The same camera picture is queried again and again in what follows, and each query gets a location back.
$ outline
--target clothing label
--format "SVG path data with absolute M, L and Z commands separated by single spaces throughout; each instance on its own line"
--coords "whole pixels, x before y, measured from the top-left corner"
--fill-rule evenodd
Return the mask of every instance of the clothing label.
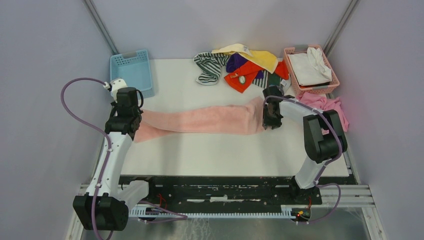
M 287 84 L 289 84 L 286 80 L 281 80 L 281 85 L 284 88 L 285 86 L 287 86 Z

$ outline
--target white tabletop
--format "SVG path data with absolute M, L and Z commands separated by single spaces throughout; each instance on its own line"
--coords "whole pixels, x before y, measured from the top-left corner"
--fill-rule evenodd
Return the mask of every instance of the white tabletop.
M 144 100 L 144 109 L 179 112 L 209 106 L 244 105 L 263 96 L 251 85 L 244 93 L 222 78 L 204 86 L 195 80 L 201 73 L 192 59 L 150 61 L 155 96 Z M 294 95 L 290 89 L 287 94 Z M 122 175 L 143 176 L 293 176 L 306 152 L 302 126 L 283 118 L 278 129 L 254 135 L 175 133 L 130 147 Z M 343 156 L 330 164 L 323 176 L 348 176 Z

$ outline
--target gray wall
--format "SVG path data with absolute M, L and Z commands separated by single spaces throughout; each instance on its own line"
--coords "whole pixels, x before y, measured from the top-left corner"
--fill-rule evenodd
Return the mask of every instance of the gray wall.
M 61 88 L 106 81 L 110 55 L 81 0 L 0 1 L 1 239 L 64 238 L 102 137 L 65 112 Z M 65 98 L 103 126 L 111 99 L 97 84 L 75 83 Z
M 329 61 L 349 147 L 390 240 L 422 239 L 424 1 L 361 1 Z
M 326 43 L 349 0 L 93 0 L 122 53 L 192 58 L 234 43 L 268 50 Z

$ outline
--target metal floor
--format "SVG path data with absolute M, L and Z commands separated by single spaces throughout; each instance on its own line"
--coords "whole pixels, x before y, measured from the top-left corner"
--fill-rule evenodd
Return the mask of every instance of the metal floor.
M 312 219 L 327 209 L 313 208 Z M 106 238 L 108 232 L 102 232 Z M 95 240 L 93 231 L 84 231 L 85 240 Z M 369 240 L 360 208 L 337 209 L 324 221 L 298 225 L 288 219 L 193 218 L 187 221 L 146 225 L 128 222 L 124 231 L 114 232 L 112 240 Z

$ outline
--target red cloth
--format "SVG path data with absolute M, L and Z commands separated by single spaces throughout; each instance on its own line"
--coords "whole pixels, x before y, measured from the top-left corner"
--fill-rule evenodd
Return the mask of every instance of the red cloth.
M 262 67 L 254 64 L 251 61 L 247 61 L 241 67 L 237 68 L 234 72 L 224 77 L 225 81 L 233 89 L 240 93 L 243 93 L 253 82 L 259 71 L 263 70 Z M 241 83 L 239 77 L 244 76 L 245 82 Z
M 289 70 L 287 69 L 286 62 L 280 61 L 277 65 L 277 68 L 275 69 L 274 73 L 276 73 L 280 78 L 284 80 L 289 79 Z

